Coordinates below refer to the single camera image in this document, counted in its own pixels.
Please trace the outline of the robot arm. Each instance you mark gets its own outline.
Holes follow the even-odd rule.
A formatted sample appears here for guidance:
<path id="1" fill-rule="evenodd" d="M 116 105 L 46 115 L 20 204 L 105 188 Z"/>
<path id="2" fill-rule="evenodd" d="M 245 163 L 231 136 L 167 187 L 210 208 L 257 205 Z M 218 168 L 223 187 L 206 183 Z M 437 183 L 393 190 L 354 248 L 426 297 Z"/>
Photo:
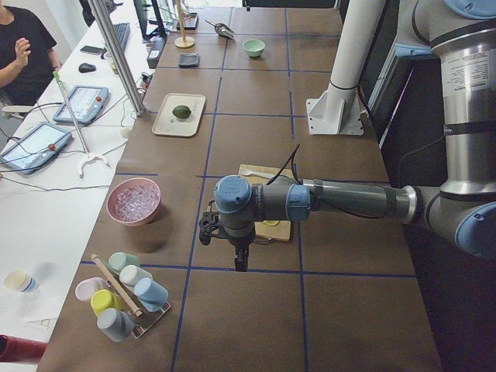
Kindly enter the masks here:
<path id="1" fill-rule="evenodd" d="M 227 239 L 238 271 L 248 267 L 255 225 L 302 221 L 338 210 L 400 219 L 437 233 L 463 252 L 495 257 L 495 3 L 403 1 L 397 53 L 441 61 L 447 179 L 438 188 L 391 188 L 276 174 L 267 184 L 230 175 L 215 186 L 199 239 Z"/>

